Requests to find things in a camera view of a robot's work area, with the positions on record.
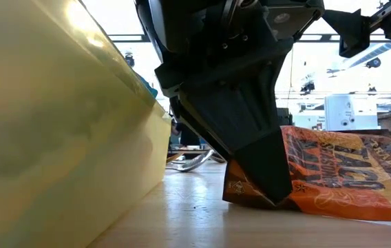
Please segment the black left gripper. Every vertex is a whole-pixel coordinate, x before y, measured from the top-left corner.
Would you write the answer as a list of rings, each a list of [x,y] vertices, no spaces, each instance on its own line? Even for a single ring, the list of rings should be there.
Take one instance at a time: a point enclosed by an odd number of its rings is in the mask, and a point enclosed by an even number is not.
[[[276,38],[267,0],[135,0],[135,7],[178,120],[226,161],[232,155],[273,203],[284,200],[292,186],[275,103],[281,67],[252,69],[286,55],[293,38]]]

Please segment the orange handle spoon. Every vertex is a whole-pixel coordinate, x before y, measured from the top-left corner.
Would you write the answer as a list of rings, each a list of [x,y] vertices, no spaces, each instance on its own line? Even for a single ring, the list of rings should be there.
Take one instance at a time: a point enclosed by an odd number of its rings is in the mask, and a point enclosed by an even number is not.
[[[193,158],[187,162],[182,162],[182,163],[178,163],[174,160],[170,160],[165,165],[165,168],[176,170],[178,172],[190,172],[190,171],[202,166],[203,164],[205,164],[208,161],[208,159],[212,156],[213,153],[214,153],[214,151],[212,149],[210,149],[210,150],[207,150],[207,151],[199,154],[195,158]]]

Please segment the orange taco seasoning packet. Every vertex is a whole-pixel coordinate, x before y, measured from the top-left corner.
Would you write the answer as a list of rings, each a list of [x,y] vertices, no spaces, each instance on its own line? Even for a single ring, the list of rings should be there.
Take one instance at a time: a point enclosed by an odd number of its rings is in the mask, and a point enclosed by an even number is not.
[[[248,207],[391,221],[391,130],[283,126],[228,161],[222,197]]]

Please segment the person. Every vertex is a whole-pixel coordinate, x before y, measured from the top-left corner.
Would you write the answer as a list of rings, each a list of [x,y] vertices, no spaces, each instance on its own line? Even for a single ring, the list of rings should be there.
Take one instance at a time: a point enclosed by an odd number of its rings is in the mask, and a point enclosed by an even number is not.
[[[184,123],[174,123],[171,131],[174,135],[180,135],[180,145],[182,147],[187,146],[200,146],[200,138]]]

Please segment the black monitor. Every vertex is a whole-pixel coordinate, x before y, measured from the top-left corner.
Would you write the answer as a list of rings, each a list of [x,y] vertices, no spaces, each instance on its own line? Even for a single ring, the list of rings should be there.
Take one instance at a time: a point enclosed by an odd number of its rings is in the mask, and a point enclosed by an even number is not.
[[[293,124],[293,115],[287,107],[277,108],[277,116],[280,126]]]

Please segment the white square column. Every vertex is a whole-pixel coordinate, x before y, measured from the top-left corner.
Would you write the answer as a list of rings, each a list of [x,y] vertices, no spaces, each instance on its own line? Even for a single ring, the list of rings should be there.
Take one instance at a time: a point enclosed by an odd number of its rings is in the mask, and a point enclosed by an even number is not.
[[[355,129],[355,111],[352,98],[346,94],[333,94],[324,99],[325,124],[328,131]]]

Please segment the black framed linear light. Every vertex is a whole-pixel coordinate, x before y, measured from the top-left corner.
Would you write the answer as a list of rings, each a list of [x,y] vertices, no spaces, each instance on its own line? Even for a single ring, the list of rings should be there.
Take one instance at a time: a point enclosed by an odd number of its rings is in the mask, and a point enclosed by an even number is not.
[[[109,38],[114,43],[148,43],[146,34],[111,34]],[[298,40],[300,43],[337,43],[340,36],[337,34],[303,34]]]

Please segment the yellow plastic bin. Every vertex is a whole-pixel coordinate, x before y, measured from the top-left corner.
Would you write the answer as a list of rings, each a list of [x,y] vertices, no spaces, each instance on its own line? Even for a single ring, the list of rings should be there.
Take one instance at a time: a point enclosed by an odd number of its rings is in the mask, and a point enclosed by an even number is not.
[[[81,0],[0,0],[0,248],[85,248],[163,178],[170,119]]]

